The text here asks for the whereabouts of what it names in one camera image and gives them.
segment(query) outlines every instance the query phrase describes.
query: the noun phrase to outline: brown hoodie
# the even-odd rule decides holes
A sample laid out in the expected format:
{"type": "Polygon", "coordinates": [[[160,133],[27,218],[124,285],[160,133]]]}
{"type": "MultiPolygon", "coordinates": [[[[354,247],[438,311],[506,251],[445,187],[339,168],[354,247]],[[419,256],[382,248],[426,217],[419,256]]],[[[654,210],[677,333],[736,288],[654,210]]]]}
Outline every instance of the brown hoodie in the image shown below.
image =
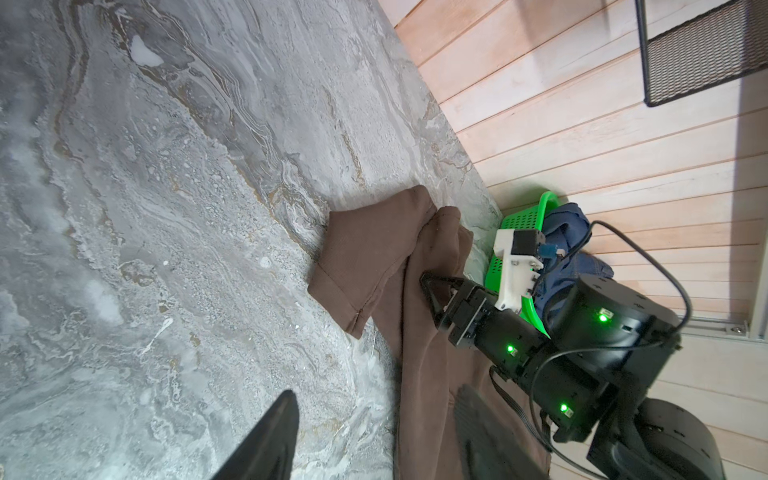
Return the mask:
{"type": "MultiPolygon", "coordinates": [[[[422,185],[375,205],[331,212],[308,289],[355,338],[372,317],[401,362],[397,470],[403,480],[462,478],[453,405],[464,384],[480,392],[544,471],[549,466],[547,452],[493,389],[490,361],[475,349],[456,349],[432,321],[419,278],[425,271],[462,275],[472,233],[460,219],[456,207],[437,210],[422,185]]],[[[504,388],[528,404],[516,385],[504,388]]]]}

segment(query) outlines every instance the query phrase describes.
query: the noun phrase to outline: wire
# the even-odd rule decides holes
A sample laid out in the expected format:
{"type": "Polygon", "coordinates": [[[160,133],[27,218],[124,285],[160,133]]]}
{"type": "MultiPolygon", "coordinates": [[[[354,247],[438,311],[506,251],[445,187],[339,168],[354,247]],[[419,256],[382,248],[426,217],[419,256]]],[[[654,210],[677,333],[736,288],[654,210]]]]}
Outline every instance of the wire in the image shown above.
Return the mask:
{"type": "Polygon", "coordinates": [[[568,253],[565,254],[564,257],[562,257],[551,269],[544,272],[539,278],[536,279],[536,282],[534,283],[533,287],[533,293],[535,295],[536,289],[538,288],[538,285],[544,280],[544,278],[549,275],[550,273],[554,272],[564,261],[567,259],[573,257],[576,253],[579,252],[582,248],[584,248],[584,245],[589,242],[589,240],[592,238],[592,229],[595,225],[602,225],[603,227],[609,229],[611,232],[615,233],[617,237],[621,238],[627,245],[632,247],[636,252],[638,252],[645,260],[648,261],[651,265],[656,267],[656,270],[659,270],[666,278],[667,280],[674,285],[674,287],[677,289],[677,292],[680,294],[680,296],[683,298],[683,302],[685,303],[685,314],[683,316],[683,319],[680,321],[680,323],[675,327],[671,332],[670,336],[674,335],[675,333],[679,333],[683,327],[685,327],[688,322],[690,321],[690,318],[694,311],[694,305],[690,301],[690,297],[688,296],[688,293],[685,291],[682,285],[680,285],[680,282],[677,281],[677,279],[672,276],[671,273],[667,271],[666,268],[664,268],[658,261],[656,261],[655,258],[653,258],[648,252],[642,249],[640,245],[637,245],[630,237],[627,237],[622,232],[619,231],[616,227],[613,225],[606,223],[602,220],[593,220],[592,223],[589,224],[589,228],[587,228],[587,233],[584,235],[584,237],[576,244],[573,248],[571,248],[568,253]]]}
{"type": "MultiPolygon", "coordinates": [[[[659,342],[647,343],[645,345],[636,345],[636,346],[596,346],[596,347],[591,347],[586,349],[565,350],[563,352],[557,352],[553,355],[550,355],[549,357],[547,357],[547,359],[544,362],[541,363],[541,365],[539,365],[536,368],[533,378],[531,379],[531,390],[530,390],[530,393],[528,394],[528,408],[531,410],[531,414],[533,414],[534,412],[533,392],[534,392],[534,387],[536,386],[536,380],[538,379],[538,375],[539,373],[541,373],[541,370],[544,367],[544,365],[550,363],[552,360],[560,358],[562,356],[571,355],[572,353],[597,352],[597,351],[603,351],[603,350],[639,350],[639,349],[651,348],[655,346],[661,346],[663,344],[664,342],[659,341],[659,342]]],[[[536,428],[536,432],[538,434],[537,438],[543,438],[544,433],[535,419],[533,421],[533,425],[536,428]]],[[[571,460],[569,457],[566,456],[566,454],[564,454],[563,452],[560,452],[560,450],[557,450],[552,445],[552,442],[549,441],[549,439],[547,439],[546,444],[547,444],[547,447],[552,452],[554,452],[558,457],[565,460],[570,466],[572,466],[573,468],[576,468],[579,472],[585,473],[587,475],[591,475],[597,478],[598,480],[608,480],[603,475],[593,472],[589,468],[582,467],[578,463],[571,460]]]]}
{"type": "MultiPolygon", "coordinates": [[[[606,223],[601,220],[594,220],[592,223],[590,223],[589,228],[587,229],[587,233],[584,235],[584,238],[579,241],[576,245],[574,245],[573,248],[571,248],[568,253],[560,259],[548,272],[541,275],[539,278],[536,279],[536,284],[534,285],[534,293],[535,289],[537,288],[538,284],[544,279],[545,276],[547,276],[552,271],[556,270],[557,267],[566,259],[573,257],[576,253],[578,253],[579,250],[581,250],[584,245],[587,244],[587,242],[592,237],[592,229],[595,225],[602,225],[605,228],[608,228],[611,232],[615,233],[619,238],[621,238],[627,245],[632,247],[635,251],[637,251],[645,260],[647,260],[651,265],[655,266],[657,270],[659,270],[666,278],[669,280],[677,289],[677,291],[680,293],[680,296],[683,297],[683,302],[685,303],[685,314],[683,316],[683,319],[680,321],[680,323],[677,324],[677,326],[672,329],[672,331],[669,333],[668,339],[674,336],[675,334],[679,333],[690,321],[691,315],[693,313],[693,304],[690,301],[690,297],[688,296],[688,293],[685,291],[683,286],[680,284],[680,282],[677,281],[677,279],[672,276],[671,273],[667,271],[663,266],[661,266],[660,263],[656,261],[648,252],[643,250],[639,245],[637,245],[632,239],[624,235],[622,232],[620,232],[616,227],[613,225],[610,225],[609,223],[606,223]]],[[[662,346],[664,344],[664,340],[659,340],[657,342],[652,343],[646,343],[645,345],[636,345],[636,346],[596,346],[596,347],[590,347],[590,348],[583,348],[583,349],[572,349],[572,350],[565,350],[563,352],[558,352],[553,355],[550,355],[547,357],[547,359],[544,360],[544,362],[541,363],[538,367],[536,367],[536,370],[534,371],[533,378],[531,379],[531,388],[528,394],[528,407],[531,410],[531,416],[533,417],[533,425],[536,429],[536,435],[534,437],[538,439],[539,441],[544,440],[544,433],[541,430],[541,427],[539,426],[538,422],[536,422],[535,414],[534,414],[534,390],[536,386],[536,380],[538,379],[539,374],[543,370],[544,366],[550,363],[552,360],[560,358],[562,356],[571,355],[573,353],[585,353],[585,352],[600,352],[600,351],[606,351],[606,350],[624,350],[624,351],[633,351],[633,350],[639,350],[639,349],[646,349],[646,348],[653,348],[662,346]]],[[[554,452],[557,456],[565,460],[570,466],[576,468],[579,472],[585,473],[587,475],[593,476],[595,478],[598,478],[598,480],[607,480],[606,477],[603,475],[600,475],[599,473],[591,471],[589,468],[582,467],[578,463],[571,460],[569,457],[567,457],[565,454],[557,450],[552,443],[550,442],[549,438],[546,438],[546,446],[548,449],[550,449],[552,452],[554,452]]]]}
{"type": "Polygon", "coordinates": [[[520,420],[523,421],[523,425],[525,425],[525,428],[528,429],[528,431],[533,435],[533,438],[538,440],[539,443],[541,443],[541,446],[545,448],[548,452],[551,452],[549,449],[549,444],[546,442],[543,438],[543,435],[539,435],[537,430],[533,427],[533,425],[528,421],[528,417],[525,415],[525,411],[520,406],[519,403],[515,401],[509,394],[493,379],[493,374],[496,373],[499,374],[498,368],[496,365],[492,365],[491,368],[488,370],[488,376],[491,377],[491,383],[493,384],[493,388],[496,389],[496,392],[504,399],[505,402],[507,402],[507,405],[512,408],[512,410],[515,411],[515,413],[518,414],[518,417],[520,417],[520,420]]]}

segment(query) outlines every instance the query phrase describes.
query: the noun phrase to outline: green laundry basket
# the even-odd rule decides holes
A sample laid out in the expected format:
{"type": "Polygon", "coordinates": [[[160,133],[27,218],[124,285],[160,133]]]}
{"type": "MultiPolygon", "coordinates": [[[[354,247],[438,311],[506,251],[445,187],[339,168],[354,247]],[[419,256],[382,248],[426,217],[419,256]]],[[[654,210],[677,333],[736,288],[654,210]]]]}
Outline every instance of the green laundry basket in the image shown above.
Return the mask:
{"type": "MultiPolygon", "coordinates": [[[[557,195],[552,192],[544,192],[537,206],[508,215],[502,220],[501,228],[538,228],[541,230],[541,225],[544,223],[544,215],[559,206],[560,202],[557,195]]],[[[491,256],[491,266],[488,268],[488,273],[485,274],[485,288],[498,292],[501,284],[502,261],[496,255],[493,255],[491,256]]],[[[523,309],[520,312],[520,316],[546,335],[547,332],[541,319],[538,318],[533,300],[523,297],[522,304],[523,309]]]]}

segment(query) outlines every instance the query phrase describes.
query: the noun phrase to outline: wooden plank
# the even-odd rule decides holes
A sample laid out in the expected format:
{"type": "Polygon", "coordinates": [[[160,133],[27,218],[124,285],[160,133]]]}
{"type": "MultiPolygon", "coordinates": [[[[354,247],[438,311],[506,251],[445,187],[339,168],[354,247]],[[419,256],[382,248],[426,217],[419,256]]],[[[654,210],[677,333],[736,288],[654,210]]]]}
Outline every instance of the wooden plank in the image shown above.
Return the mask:
{"type": "MultiPolygon", "coordinates": [[[[662,265],[667,263],[756,262],[760,259],[760,247],[757,245],[670,248],[651,250],[648,253],[662,265]]],[[[598,253],[595,256],[611,266],[648,265],[648,260],[645,260],[638,252],[598,253]]]]}
{"type": "Polygon", "coordinates": [[[585,477],[570,470],[570,465],[561,466],[561,463],[567,465],[557,455],[552,456],[552,465],[549,467],[549,478],[551,478],[551,480],[590,480],[589,477],[585,477]]]}
{"type": "MultiPolygon", "coordinates": [[[[685,308],[683,299],[677,296],[654,296],[649,295],[649,299],[663,305],[669,309],[682,312],[685,308]]],[[[750,311],[750,302],[748,300],[731,300],[721,298],[700,298],[692,297],[690,299],[694,304],[694,310],[711,313],[747,313],[750,311]]]]}
{"type": "MultiPolygon", "coordinates": [[[[668,281],[662,280],[621,280],[633,290],[648,296],[675,296],[677,289],[668,281]]],[[[755,295],[753,282],[706,282],[680,281],[690,296],[703,298],[721,298],[735,300],[752,300],[755,295]]]]}
{"type": "MultiPolygon", "coordinates": [[[[766,216],[766,205],[768,205],[768,187],[761,187],[592,213],[589,219],[603,220],[627,233],[704,223],[759,220],[766,216]]],[[[608,229],[600,226],[595,227],[592,233],[596,237],[612,235],[608,229]]]]}
{"type": "Polygon", "coordinates": [[[514,0],[419,67],[443,102],[603,8],[604,0],[514,0]]]}
{"type": "MultiPolygon", "coordinates": [[[[728,432],[727,430],[718,429],[708,425],[707,428],[712,432],[715,442],[717,443],[717,450],[720,452],[720,457],[723,459],[723,468],[726,475],[731,480],[744,479],[759,479],[768,480],[768,476],[761,470],[765,467],[768,455],[765,455],[766,447],[768,444],[759,439],[753,439],[745,435],[739,435],[737,433],[728,432]],[[739,450],[734,447],[741,447],[744,450],[739,450]]],[[[597,468],[587,460],[587,453],[589,452],[588,440],[585,443],[569,442],[561,445],[557,445],[564,455],[569,457],[579,465],[589,468],[590,470],[597,471],[597,468]]],[[[571,469],[565,460],[560,459],[556,455],[552,456],[552,465],[559,467],[561,470],[565,470],[565,473],[558,470],[558,475],[564,475],[560,478],[576,478],[581,480],[579,476],[569,477],[567,475],[577,475],[571,469]]]]}
{"type": "Polygon", "coordinates": [[[384,15],[393,27],[396,27],[418,4],[419,0],[379,0],[384,15]]]}
{"type": "Polygon", "coordinates": [[[768,344],[685,336],[682,345],[659,380],[768,402],[768,344]]]}
{"type": "MultiPolygon", "coordinates": [[[[650,36],[724,0],[649,0],[650,36]]],[[[634,0],[619,0],[443,102],[459,132],[637,48],[634,0]]]]}
{"type": "Polygon", "coordinates": [[[768,152],[768,109],[718,121],[489,188],[501,209],[538,201],[543,190],[571,195],[768,152]]]}
{"type": "Polygon", "coordinates": [[[718,429],[768,440],[768,403],[657,380],[648,397],[672,402],[718,429]]]}
{"type": "Polygon", "coordinates": [[[643,71],[633,53],[473,125],[458,139],[470,158],[488,158],[642,101],[643,71]]]}
{"type": "Polygon", "coordinates": [[[472,158],[472,161],[483,160],[475,163],[475,168],[486,185],[496,185],[735,117],[743,104],[750,105],[755,111],[768,107],[768,71],[763,70],[741,81],[730,81],[659,107],[648,108],[639,104],[487,160],[472,158]],[[747,85],[743,90],[742,83],[747,85]]]}
{"type": "Polygon", "coordinates": [[[577,203],[588,215],[765,186],[768,186],[768,154],[589,190],[569,195],[568,201],[577,203]]]}
{"type": "Polygon", "coordinates": [[[425,0],[397,25],[413,63],[421,65],[502,0],[425,0]]]}
{"type": "MultiPolygon", "coordinates": [[[[754,245],[763,241],[765,223],[762,220],[745,222],[710,223],[688,227],[660,228],[627,234],[646,250],[686,247],[717,247],[723,245],[754,245]]],[[[615,235],[592,237],[584,247],[589,253],[614,253],[631,251],[621,238],[615,235]]]]}
{"type": "Polygon", "coordinates": [[[723,462],[723,470],[733,480],[768,480],[768,475],[732,462],[723,462]]]}
{"type": "MultiPolygon", "coordinates": [[[[768,473],[768,455],[766,455],[768,442],[713,426],[708,428],[717,442],[717,449],[720,450],[721,458],[729,463],[768,473]]],[[[742,477],[732,475],[729,478],[735,480],[742,477]]]]}
{"type": "MultiPolygon", "coordinates": [[[[665,263],[678,280],[706,280],[717,282],[754,282],[758,266],[752,262],[722,263],[665,263]]],[[[659,280],[666,277],[653,265],[617,265],[613,267],[618,280],[659,280]]]]}

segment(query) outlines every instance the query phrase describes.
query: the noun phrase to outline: black metal mesh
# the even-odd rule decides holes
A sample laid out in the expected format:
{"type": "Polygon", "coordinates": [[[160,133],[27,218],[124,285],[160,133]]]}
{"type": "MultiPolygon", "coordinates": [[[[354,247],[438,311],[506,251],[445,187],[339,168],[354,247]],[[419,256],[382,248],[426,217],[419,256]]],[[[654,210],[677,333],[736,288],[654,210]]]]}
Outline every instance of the black metal mesh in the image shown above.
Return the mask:
{"type": "Polygon", "coordinates": [[[648,41],[653,107],[768,67],[768,0],[734,0],[648,41]]]}

